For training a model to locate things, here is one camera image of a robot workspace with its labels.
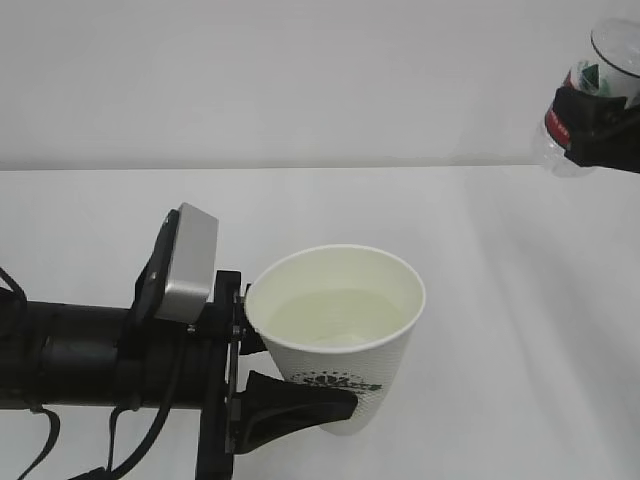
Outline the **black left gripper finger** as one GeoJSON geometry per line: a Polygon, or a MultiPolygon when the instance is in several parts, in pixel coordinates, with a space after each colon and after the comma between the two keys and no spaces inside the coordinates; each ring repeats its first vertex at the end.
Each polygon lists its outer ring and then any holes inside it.
{"type": "Polygon", "coordinates": [[[244,295],[241,297],[241,331],[242,338],[240,342],[240,353],[241,354],[257,354],[267,351],[267,347],[259,335],[259,333],[254,329],[251,322],[248,319],[247,310],[246,310],[246,301],[248,299],[248,293],[251,283],[248,283],[245,288],[244,295]]]}
{"type": "Polygon", "coordinates": [[[234,453],[250,453],[300,430],[351,418],[357,396],[347,390],[278,380],[256,371],[234,396],[234,453]]]}

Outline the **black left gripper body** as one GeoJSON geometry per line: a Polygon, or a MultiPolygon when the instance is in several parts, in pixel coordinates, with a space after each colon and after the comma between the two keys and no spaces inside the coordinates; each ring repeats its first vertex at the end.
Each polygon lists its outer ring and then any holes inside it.
{"type": "Polygon", "coordinates": [[[234,455],[228,410],[237,386],[238,343],[242,338],[237,315],[240,275],[237,272],[214,273],[213,290],[194,324],[154,317],[168,273],[178,209],[170,210],[162,223],[152,254],[136,281],[134,300],[119,340],[119,357],[137,361],[145,359],[153,345],[151,335],[161,326],[165,326],[177,342],[170,357],[169,380],[156,417],[140,444],[120,464],[119,474],[130,473],[149,452],[178,397],[181,382],[192,379],[204,391],[199,402],[195,476],[198,479],[229,479],[233,475],[234,455]]]}

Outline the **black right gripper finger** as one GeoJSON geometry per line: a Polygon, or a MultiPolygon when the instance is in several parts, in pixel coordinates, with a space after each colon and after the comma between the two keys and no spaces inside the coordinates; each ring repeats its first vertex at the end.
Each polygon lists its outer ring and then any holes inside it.
{"type": "Polygon", "coordinates": [[[561,143],[572,143],[583,137],[608,139],[627,135],[630,114],[624,96],[603,97],[572,87],[560,87],[553,100],[553,114],[561,143]]]}

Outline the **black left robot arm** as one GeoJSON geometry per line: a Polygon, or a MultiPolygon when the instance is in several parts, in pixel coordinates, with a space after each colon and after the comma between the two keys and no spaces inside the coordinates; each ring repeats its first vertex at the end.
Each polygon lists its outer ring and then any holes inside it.
{"type": "Polygon", "coordinates": [[[195,477],[229,479],[236,456],[353,415],[357,397],[342,385],[258,372],[239,384],[240,357],[265,346],[245,316],[240,273],[214,267],[218,227],[190,204],[169,211],[126,309],[31,301],[2,275],[1,406],[48,418],[45,452],[59,436],[57,405],[108,406],[111,422],[153,407],[134,451],[88,472],[120,479],[149,452],[171,410],[195,409],[195,477]]]}

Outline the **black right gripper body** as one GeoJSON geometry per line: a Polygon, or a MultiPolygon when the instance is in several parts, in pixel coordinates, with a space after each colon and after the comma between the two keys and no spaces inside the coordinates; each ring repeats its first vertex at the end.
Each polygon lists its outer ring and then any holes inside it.
{"type": "Polygon", "coordinates": [[[579,167],[639,173],[639,107],[621,111],[609,123],[573,133],[569,159],[579,167]]]}

